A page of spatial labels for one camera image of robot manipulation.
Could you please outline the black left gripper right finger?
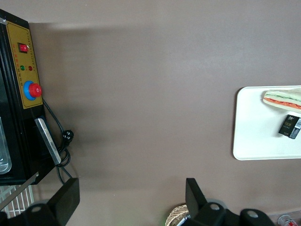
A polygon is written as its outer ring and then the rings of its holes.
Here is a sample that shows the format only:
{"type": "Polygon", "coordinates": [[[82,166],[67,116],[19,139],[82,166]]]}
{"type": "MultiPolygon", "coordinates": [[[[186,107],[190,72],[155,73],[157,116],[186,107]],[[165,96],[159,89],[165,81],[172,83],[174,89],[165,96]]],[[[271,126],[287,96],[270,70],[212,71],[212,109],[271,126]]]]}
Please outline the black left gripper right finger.
{"type": "Polygon", "coordinates": [[[208,202],[194,178],[186,179],[185,201],[190,218],[186,226],[222,226],[225,208],[217,202],[208,202]]]}

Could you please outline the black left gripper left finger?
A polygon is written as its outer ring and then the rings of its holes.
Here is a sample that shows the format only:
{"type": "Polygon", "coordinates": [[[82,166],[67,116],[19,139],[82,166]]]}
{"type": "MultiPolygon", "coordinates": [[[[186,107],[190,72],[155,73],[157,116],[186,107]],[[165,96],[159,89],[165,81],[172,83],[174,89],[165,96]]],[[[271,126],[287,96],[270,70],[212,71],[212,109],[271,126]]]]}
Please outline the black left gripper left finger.
{"type": "Polygon", "coordinates": [[[79,179],[70,178],[45,203],[37,203],[22,215],[24,226],[65,226],[79,205],[79,179]]]}

